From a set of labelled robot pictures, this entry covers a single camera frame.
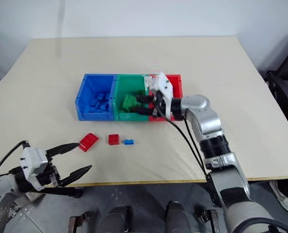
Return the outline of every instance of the beige tabletop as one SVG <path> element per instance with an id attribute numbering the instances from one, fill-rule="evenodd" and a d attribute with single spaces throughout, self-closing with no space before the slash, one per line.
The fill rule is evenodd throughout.
<path id="1" fill-rule="evenodd" d="M 34 39 L 0 82 L 0 160 L 19 141 L 50 149 L 100 140 L 86 153 L 55 156 L 62 177 L 92 165 L 74 185 L 202 182 L 186 142 L 167 122 L 79 121 L 85 73 L 181 74 L 183 94 L 202 94 L 223 124 L 249 180 L 288 177 L 288 122 L 236 37 Z M 186 132 L 183 122 L 178 125 Z M 134 139 L 107 144 L 108 135 Z M 0 174 L 19 165 L 18 149 Z"/>

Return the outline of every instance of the white wall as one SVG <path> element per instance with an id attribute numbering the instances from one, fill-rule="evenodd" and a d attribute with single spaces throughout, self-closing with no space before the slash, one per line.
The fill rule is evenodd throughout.
<path id="1" fill-rule="evenodd" d="M 258 70 L 274 69 L 288 0 L 0 0 L 0 79 L 32 38 L 187 35 L 237 35 Z"/>

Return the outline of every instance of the person's foot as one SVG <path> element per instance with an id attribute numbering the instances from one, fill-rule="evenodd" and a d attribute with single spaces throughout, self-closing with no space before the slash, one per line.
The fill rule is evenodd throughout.
<path id="1" fill-rule="evenodd" d="M 269 184 L 280 204 L 288 211 L 288 198 L 278 189 L 277 181 L 269 181 Z"/>

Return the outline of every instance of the black cable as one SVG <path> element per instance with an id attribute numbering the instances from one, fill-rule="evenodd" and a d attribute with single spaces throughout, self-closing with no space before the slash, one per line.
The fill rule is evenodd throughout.
<path id="1" fill-rule="evenodd" d="M 265 217 L 253 217 L 250 218 L 248 220 L 245 220 L 244 222 L 240 223 L 236 229 L 233 231 L 233 233 L 242 233 L 244 232 L 249 226 L 252 226 L 254 224 L 259 224 L 259 223 L 263 223 L 263 224 L 268 224 L 271 226 L 275 226 L 278 227 L 284 231 L 286 231 L 288 233 L 288 226 L 285 225 L 282 222 L 273 220 L 273 219 L 269 219 L 269 218 L 265 218 Z"/>
<path id="2" fill-rule="evenodd" d="M 197 147 L 195 141 L 193 140 L 192 134 L 191 134 L 190 129 L 189 129 L 189 126 L 188 126 L 188 122 L 187 122 L 187 120 L 186 120 L 185 117 L 184 117 L 184 122 L 185 122 L 185 125 L 186 125 L 186 128 L 187 128 L 187 131 L 188 131 L 189 137 L 191 138 L 191 141 L 192 141 L 194 147 L 196 148 L 196 151 L 197 151 L 198 156 L 199 156 L 199 158 L 200 158 L 201 165 L 202 165 L 202 167 L 204 167 L 203 159 L 202 159 L 202 157 L 201 157 L 201 154 L 200 154 L 200 152 L 199 152 L 199 150 L 198 150 L 198 147 Z"/>
<path id="3" fill-rule="evenodd" d="M 13 147 L 3 158 L 2 160 L 0 161 L 0 167 L 1 165 L 3 164 L 3 162 L 19 147 L 23 145 L 23 147 L 29 147 L 29 144 L 27 141 L 21 141 L 19 142 L 15 147 Z"/>
<path id="4" fill-rule="evenodd" d="M 173 121 L 171 121 L 170 119 L 168 119 L 168 118 L 164 115 L 164 113 L 161 111 L 159 105 L 158 105 L 156 102 L 154 102 L 154 105 L 155 105 L 155 108 L 158 110 L 160 116 L 162 116 L 165 120 L 167 120 L 167 122 L 169 122 L 172 126 L 174 126 L 174 127 L 181 133 L 181 135 L 183 136 L 184 140 L 185 140 L 185 141 L 187 142 L 187 144 L 189 145 L 189 147 L 190 147 L 190 149 L 191 149 L 194 157 L 196 158 L 196 160 L 197 160 L 200 168 L 202 169 L 203 173 L 206 175 L 205 168 L 204 168 L 203 166 L 201 166 L 201 163 L 200 163 L 200 161 L 199 161 L 196 153 L 194 152 L 194 150 L 193 150 L 190 142 L 188 141 L 186 135 L 184 134 L 184 132 L 183 132 Z"/>

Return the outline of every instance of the blue bin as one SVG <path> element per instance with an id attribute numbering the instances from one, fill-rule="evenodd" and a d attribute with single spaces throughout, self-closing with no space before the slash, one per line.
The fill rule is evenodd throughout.
<path id="1" fill-rule="evenodd" d="M 75 104 L 79 120 L 114 120 L 116 74 L 85 74 Z"/>

